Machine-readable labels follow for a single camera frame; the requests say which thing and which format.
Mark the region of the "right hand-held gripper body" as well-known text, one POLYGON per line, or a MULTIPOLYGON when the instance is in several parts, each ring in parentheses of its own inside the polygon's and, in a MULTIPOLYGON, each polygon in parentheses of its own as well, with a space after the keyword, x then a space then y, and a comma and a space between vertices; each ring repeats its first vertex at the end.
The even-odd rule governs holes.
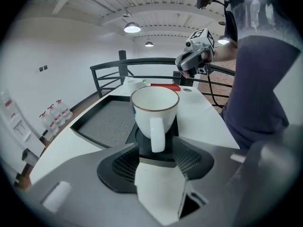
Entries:
POLYGON ((185 43, 186 51, 202 51, 202 63, 196 71, 187 71, 189 77, 193 78, 196 74, 206 74, 205 65, 214 60, 214 39, 207 28, 194 31, 185 43))

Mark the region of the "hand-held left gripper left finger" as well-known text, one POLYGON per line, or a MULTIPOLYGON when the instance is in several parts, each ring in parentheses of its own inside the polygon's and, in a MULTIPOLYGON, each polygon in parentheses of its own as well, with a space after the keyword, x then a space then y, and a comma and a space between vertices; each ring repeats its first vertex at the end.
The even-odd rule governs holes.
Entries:
POLYGON ((50 227, 158 227, 139 202, 134 183, 116 172, 124 154, 138 160, 136 143, 73 157, 30 188, 32 211, 50 227))

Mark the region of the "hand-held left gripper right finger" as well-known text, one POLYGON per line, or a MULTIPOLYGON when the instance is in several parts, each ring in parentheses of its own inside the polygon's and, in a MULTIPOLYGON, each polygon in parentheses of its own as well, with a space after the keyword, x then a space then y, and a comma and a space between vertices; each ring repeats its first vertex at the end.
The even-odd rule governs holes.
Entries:
POLYGON ((174 227, 233 227, 243 197, 246 150, 174 137, 172 155, 185 178, 174 227))

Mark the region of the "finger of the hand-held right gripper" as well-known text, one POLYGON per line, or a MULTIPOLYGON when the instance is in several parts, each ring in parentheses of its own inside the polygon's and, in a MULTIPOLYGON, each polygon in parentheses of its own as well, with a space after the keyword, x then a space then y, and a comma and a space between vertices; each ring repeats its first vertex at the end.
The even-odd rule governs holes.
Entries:
POLYGON ((175 60, 175 64, 180 71, 196 71, 202 63, 202 51, 185 51, 175 60))

